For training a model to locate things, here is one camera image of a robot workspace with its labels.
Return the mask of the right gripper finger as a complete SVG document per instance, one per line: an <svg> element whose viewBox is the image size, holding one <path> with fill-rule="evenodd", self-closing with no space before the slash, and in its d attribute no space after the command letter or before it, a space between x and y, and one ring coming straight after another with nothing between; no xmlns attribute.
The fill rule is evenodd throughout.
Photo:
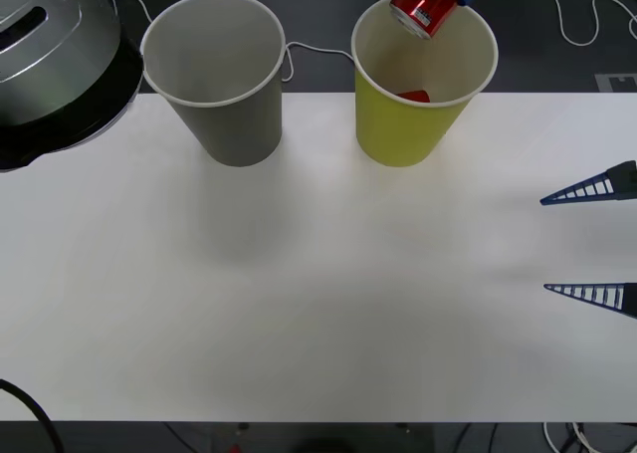
<svg viewBox="0 0 637 453"><path fill-rule="evenodd" d="M544 284L550 292L575 299L631 319L636 318L635 283L611 284Z"/></svg>
<svg viewBox="0 0 637 453"><path fill-rule="evenodd" d="M543 206L636 198L636 161L624 161L540 200Z"/></svg>

